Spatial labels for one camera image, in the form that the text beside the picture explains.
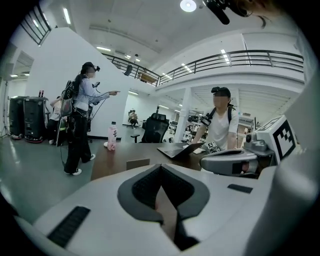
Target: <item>shiny floor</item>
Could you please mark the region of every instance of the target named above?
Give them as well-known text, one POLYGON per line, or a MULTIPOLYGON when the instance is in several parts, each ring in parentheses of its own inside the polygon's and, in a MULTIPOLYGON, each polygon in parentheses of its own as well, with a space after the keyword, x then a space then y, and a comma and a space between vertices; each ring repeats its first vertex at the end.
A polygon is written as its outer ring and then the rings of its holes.
MULTIPOLYGON (((140 134, 139 142, 145 130, 124 126, 123 131, 120 143, 134 143, 130 136, 140 134)), ((89 143, 92 154, 103 143, 103 140, 89 143)), ((1 193, 29 223, 90 181, 93 161, 82 163, 80 160, 81 175, 64 173, 61 157, 67 160, 67 150, 66 146, 60 150, 49 145, 48 141, 32 144, 9 137, 0 139, 1 193)))

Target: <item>black railing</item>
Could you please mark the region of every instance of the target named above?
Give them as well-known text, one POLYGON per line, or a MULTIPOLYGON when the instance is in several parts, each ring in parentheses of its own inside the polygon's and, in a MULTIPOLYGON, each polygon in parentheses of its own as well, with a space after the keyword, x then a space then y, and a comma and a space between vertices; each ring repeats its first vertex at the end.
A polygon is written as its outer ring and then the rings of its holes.
POLYGON ((51 31, 39 4, 24 17, 20 25, 39 46, 51 31))
POLYGON ((158 86, 201 71, 234 66, 267 66, 303 73, 302 56, 274 50, 238 50, 212 55, 181 65, 162 75, 158 86))
POLYGON ((151 70, 116 56, 106 53, 102 54, 105 55, 106 58, 110 60, 119 70, 121 70, 122 73, 128 75, 129 77, 133 77, 134 79, 138 79, 155 87, 159 84, 160 75, 152 72, 151 70))

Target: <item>sneaker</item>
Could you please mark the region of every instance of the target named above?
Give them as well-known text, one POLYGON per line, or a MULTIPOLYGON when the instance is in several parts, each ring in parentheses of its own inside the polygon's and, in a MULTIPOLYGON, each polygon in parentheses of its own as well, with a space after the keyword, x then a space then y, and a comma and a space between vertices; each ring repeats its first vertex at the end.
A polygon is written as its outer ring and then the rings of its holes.
POLYGON ((68 172, 64 172, 65 174, 69 174, 69 175, 73 175, 73 176, 77 176, 80 175, 82 173, 81 169, 76 169, 76 171, 74 173, 68 173, 68 172))

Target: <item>plastic bottle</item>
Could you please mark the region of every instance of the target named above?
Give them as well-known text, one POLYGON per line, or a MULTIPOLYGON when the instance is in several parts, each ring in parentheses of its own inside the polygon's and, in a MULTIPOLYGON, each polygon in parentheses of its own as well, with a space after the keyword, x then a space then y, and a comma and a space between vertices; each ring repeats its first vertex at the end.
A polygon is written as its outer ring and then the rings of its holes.
POLYGON ((112 122, 111 126, 108 129, 108 142, 107 142, 107 148, 110 151, 116 149, 117 134, 118 134, 118 129, 116 127, 116 122, 112 122))

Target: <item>black slot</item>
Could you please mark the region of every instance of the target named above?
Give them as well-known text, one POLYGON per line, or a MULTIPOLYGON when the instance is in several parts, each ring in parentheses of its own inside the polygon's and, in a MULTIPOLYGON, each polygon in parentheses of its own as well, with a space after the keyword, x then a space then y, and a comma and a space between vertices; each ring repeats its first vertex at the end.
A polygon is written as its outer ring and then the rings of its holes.
POLYGON ((55 244, 64 248, 90 211, 90 209, 82 206, 75 207, 47 237, 55 244))
POLYGON ((253 190, 252 187, 241 186, 241 185, 237 185, 237 184, 230 184, 230 185, 228 186, 228 189, 240 191, 240 192, 247 193, 247 194, 250 194, 251 191, 253 190))

